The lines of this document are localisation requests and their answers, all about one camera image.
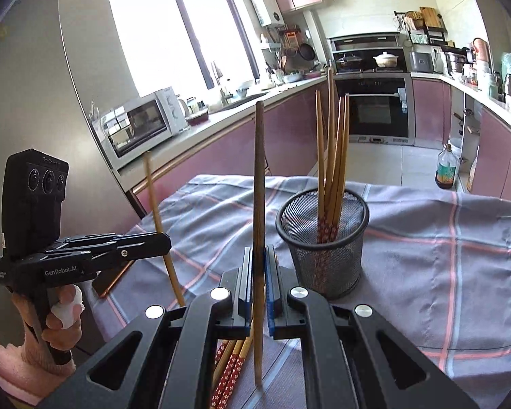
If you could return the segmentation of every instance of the wooden cutting board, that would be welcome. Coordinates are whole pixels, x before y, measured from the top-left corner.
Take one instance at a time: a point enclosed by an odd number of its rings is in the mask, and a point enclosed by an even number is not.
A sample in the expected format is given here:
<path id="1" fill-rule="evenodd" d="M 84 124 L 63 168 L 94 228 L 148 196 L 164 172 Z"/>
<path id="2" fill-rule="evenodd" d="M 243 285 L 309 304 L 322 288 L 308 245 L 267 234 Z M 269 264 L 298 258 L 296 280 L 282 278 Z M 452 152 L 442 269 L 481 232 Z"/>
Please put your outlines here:
<path id="1" fill-rule="evenodd" d="M 424 23 L 427 27 L 438 29 L 445 28 L 445 23 L 443 23 L 443 19 L 437 9 L 433 7 L 421 7 L 420 12 L 422 12 Z"/>

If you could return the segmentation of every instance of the mesh cup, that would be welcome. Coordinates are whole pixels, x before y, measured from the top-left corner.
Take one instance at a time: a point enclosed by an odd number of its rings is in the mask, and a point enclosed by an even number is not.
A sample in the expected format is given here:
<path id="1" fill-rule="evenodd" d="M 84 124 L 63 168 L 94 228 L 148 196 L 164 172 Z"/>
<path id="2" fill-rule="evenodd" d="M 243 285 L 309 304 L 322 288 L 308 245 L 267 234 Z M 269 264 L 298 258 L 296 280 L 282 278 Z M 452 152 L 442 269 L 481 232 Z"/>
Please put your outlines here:
<path id="1" fill-rule="evenodd" d="M 288 244 L 300 285 L 328 300 L 350 292 L 360 280 L 368 222 L 367 203 L 345 189 L 336 240 L 318 244 L 318 190 L 300 192 L 286 201 L 276 216 L 276 230 Z"/>

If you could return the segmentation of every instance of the countertop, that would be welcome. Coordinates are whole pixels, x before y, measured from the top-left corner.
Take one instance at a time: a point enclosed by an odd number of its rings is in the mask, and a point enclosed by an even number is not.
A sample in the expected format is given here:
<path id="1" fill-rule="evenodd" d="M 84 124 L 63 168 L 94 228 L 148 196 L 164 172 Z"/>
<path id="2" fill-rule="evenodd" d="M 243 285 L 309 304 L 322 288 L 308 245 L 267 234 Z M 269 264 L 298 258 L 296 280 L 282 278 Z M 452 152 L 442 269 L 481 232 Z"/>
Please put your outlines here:
<path id="1" fill-rule="evenodd" d="M 184 132 L 165 140 L 151 149 L 152 169 L 156 170 L 159 167 L 166 165 L 168 162 L 199 143 L 202 143 L 212 135 L 229 127 L 230 125 L 233 125 L 237 121 L 254 114 L 256 111 L 256 102 L 263 101 L 264 106 L 268 107 L 326 80 L 327 76 L 323 76 L 311 78 L 309 80 L 297 81 L 296 83 L 283 84 L 282 86 L 271 89 L 268 94 L 261 98 L 248 101 L 237 108 L 210 114 L 210 116 L 208 116 L 208 121 L 192 126 Z M 128 165 L 121 168 L 118 173 L 119 183 L 123 190 L 126 192 L 132 189 L 145 178 L 142 157 L 130 162 Z"/>
<path id="2" fill-rule="evenodd" d="M 476 86 L 462 84 L 447 75 L 442 75 L 439 73 L 411 72 L 411 77 L 441 80 L 450 84 L 450 86 L 461 90 L 473 99 L 480 102 L 486 108 L 491 110 L 497 117 L 501 118 L 502 121 L 511 128 L 511 111 L 507 108 L 505 103 L 501 103 L 498 100 L 487 97 Z"/>

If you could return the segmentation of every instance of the water heater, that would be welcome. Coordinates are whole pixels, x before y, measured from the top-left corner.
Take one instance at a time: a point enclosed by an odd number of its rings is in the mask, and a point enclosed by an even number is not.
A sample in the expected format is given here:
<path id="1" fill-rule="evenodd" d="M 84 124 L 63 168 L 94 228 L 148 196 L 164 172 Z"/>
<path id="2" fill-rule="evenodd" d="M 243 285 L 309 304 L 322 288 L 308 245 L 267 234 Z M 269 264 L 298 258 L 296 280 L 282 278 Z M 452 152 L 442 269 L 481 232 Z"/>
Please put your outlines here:
<path id="1" fill-rule="evenodd" d="M 259 23 L 263 27 L 284 26 L 276 0 L 252 0 Z"/>

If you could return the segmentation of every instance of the white microwave oven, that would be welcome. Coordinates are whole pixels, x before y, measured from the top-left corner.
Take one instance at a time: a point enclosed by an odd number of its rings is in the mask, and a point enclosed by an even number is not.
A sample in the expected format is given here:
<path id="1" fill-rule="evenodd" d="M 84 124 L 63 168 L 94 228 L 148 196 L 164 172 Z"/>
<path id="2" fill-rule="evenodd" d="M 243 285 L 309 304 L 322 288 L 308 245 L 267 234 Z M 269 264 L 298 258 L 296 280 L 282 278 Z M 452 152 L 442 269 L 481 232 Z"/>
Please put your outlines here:
<path id="1" fill-rule="evenodd" d="M 93 121 L 112 169 L 119 170 L 144 152 L 187 128 L 172 88 L 130 100 Z"/>

